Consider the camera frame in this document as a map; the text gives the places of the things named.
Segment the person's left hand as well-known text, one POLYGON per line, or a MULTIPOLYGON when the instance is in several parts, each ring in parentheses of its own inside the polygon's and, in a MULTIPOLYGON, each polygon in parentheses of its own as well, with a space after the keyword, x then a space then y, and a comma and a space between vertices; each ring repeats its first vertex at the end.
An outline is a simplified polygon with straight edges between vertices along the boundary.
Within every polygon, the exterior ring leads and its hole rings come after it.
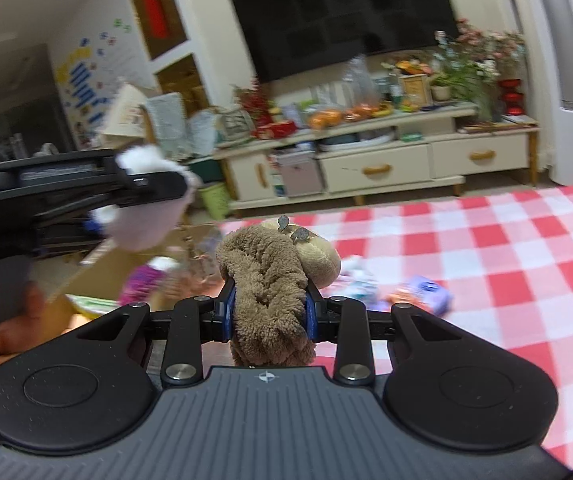
POLYGON ((29 283, 21 314, 0 324, 0 364, 38 344, 46 300, 35 283, 29 283))

